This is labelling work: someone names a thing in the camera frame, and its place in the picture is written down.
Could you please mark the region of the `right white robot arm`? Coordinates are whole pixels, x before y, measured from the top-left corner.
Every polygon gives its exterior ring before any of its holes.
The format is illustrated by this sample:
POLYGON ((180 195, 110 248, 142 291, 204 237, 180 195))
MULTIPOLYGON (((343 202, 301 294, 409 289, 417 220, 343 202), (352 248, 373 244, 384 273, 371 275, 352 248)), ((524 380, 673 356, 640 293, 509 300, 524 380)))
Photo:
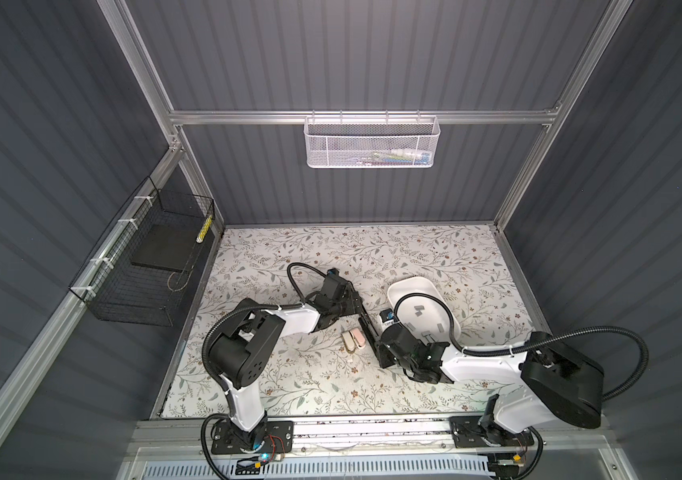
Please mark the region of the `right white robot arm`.
POLYGON ((377 348, 391 364, 418 383, 464 384, 488 381, 514 385, 515 390, 488 401, 484 428, 520 433, 555 419, 572 426, 596 429, 602 423, 604 370, 594 360, 563 342, 536 346, 549 340, 534 332, 529 341, 492 356, 483 347, 478 356, 466 355, 449 342, 426 344, 405 326, 384 331, 377 348), (525 352, 517 352, 520 347, 525 352))

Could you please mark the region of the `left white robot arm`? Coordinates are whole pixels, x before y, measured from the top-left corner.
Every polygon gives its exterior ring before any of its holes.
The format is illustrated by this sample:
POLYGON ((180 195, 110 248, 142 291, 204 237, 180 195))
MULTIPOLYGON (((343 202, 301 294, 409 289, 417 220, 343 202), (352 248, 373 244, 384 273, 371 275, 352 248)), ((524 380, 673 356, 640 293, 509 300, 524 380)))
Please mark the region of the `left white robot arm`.
POLYGON ((246 298, 219 319, 204 338, 201 358, 208 375, 225 393, 233 426, 251 434, 265 424, 258 379, 281 338, 317 333, 342 317, 362 312, 353 284, 331 269, 323 275, 320 290, 300 294, 296 304, 246 298))

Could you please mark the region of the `pink mini stapler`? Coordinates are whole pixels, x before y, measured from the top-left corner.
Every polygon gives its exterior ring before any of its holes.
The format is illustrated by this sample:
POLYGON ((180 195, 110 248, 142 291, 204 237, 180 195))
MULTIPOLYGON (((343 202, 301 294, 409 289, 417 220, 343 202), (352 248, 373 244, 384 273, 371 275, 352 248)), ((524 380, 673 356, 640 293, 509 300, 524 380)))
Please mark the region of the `pink mini stapler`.
POLYGON ((350 334, 358 349, 364 348, 366 346, 367 344, 366 337, 360 329, 355 328, 350 331, 350 334))

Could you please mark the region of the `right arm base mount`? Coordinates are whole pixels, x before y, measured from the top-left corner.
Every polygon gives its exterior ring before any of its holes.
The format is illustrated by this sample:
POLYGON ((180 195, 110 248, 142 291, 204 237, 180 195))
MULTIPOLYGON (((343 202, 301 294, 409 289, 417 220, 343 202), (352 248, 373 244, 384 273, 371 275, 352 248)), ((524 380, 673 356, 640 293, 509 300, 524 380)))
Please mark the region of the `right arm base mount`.
POLYGON ((491 396, 482 415, 459 415, 448 419, 450 433, 458 448, 521 447, 535 444, 529 431, 512 433, 495 423, 494 409, 500 395, 491 396))

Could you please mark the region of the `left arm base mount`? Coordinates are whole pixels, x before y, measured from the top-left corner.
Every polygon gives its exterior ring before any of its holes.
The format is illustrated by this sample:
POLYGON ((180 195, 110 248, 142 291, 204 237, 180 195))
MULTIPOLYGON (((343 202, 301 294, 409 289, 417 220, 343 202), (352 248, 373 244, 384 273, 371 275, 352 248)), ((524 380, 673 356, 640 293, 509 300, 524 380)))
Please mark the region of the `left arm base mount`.
POLYGON ((205 430, 205 442, 213 455, 276 455, 293 449, 295 423, 288 420, 262 419, 252 431, 237 426, 224 415, 213 418, 205 430))

